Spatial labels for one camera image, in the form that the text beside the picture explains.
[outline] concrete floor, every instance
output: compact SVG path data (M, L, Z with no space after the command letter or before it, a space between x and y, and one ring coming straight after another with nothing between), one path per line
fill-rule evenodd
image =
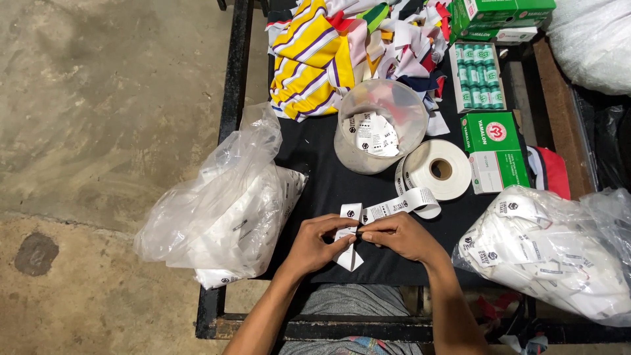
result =
M192 272L140 262L131 242L162 193L193 178L216 145L232 7L2 8L0 352L219 354L225 342L194 338ZM265 23L255 10L247 104L267 98ZM266 286L231 284L227 311L248 312Z

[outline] person's left hand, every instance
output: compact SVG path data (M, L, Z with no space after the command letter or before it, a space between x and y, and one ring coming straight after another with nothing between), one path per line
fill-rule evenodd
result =
M302 221L298 235L293 241L292 249L283 262L284 269L297 273L299 277L320 270L337 254L357 240L354 234L349 234L332 244L326 244L322 237L330 233L334 235L338 228L357 225L359 225L358 221L351 218L341 218L338 214L328 214Z

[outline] hand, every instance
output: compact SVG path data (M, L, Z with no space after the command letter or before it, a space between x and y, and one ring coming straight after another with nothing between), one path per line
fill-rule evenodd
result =
M449 258L438 241L406 212L378 219L359 228L359 231L363 232L363 240L387 246L404 258L426 266L438 258Z
M341 218L338 214L302 221L292 249L283 262L284 270L298 273L299 277L320 270L357 239L355 235L349 234L332 244L326 244L322 237L334 235L338 228L357 225L359 222L356 220Z

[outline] green fabric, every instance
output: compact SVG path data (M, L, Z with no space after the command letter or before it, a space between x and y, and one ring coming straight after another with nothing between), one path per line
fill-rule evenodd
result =
M363 18L368 23L368 33L372 33L377 29L377 26L381 23L381 21L386 18L388 15L388 11L390 8L386 3L380 3L370 10L366 10L363 13L357 15L357 18Z

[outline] plastic bag of labels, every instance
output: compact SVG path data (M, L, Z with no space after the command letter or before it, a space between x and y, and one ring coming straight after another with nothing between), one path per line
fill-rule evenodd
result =
M199 170L151 209L134 240L145 261L195 268L205 288L261 275L306 176L277 167L280 124L269 103L244 109Z
M596 323L631 326L631 195L581 202L514 185L454 249L454 266Z

